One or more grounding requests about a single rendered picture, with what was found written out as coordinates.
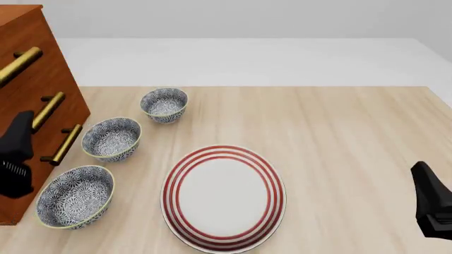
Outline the wooden cabinet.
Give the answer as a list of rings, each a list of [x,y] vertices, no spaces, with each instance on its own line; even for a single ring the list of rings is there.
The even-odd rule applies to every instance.
[[[0,195],[0,226],[19,223],[82,131],[90,115],[41,5],[0,5],[0,136],[21,111],[31,111],[34,156],[25,161],[33,191]]]

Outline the white plate with red rings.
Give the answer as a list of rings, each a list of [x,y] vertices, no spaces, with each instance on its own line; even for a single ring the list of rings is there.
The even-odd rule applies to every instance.
[[[286,204],[276,168],[236,145],[190,152],[167,172],[160,191],[169,230],[182,243],[209,254],[258,247],[280,226]]]

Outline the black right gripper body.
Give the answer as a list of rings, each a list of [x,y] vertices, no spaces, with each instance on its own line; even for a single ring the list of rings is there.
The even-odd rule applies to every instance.
[[[452,238],[452,209],[439,212],[416,209],[415,217],[426,238]]]

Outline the blue patterned bowl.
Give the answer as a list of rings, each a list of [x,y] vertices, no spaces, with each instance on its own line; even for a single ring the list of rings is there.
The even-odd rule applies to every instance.
[[[188,105],[185,91],[164,87],[148,92],[140,100],[141,110],[148,118],[161,124],[171,124],[179,120]]]
[[[50,181],[36,201],[35,213],[51,229],[77,230],[93,224],[109,209],[115,190],[111,171],[85,165]]]
[[[138,148],[141,139],[139,122],[116,117],[94,124],[81,139],[82,150],[100,162],[121,162]]]

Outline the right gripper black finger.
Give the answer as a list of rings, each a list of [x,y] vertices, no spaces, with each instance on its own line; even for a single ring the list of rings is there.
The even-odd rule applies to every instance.
[[[411,168],[416,194],[416,218],[432,215],[435,219],[452,219],[452,191],[436,176],[426,162]]]

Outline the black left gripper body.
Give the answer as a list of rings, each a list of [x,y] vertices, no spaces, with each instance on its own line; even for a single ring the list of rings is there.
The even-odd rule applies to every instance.
[[[21,198],[33,190],[32,171],[27,164],[0,158],[0,195]]]

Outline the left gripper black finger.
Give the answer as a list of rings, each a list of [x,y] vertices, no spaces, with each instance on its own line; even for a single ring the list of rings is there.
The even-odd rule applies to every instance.
[[[0,137],[0,157],[12,162],[24,162],[34,156],[32,150],[33,111],[21,111]]]

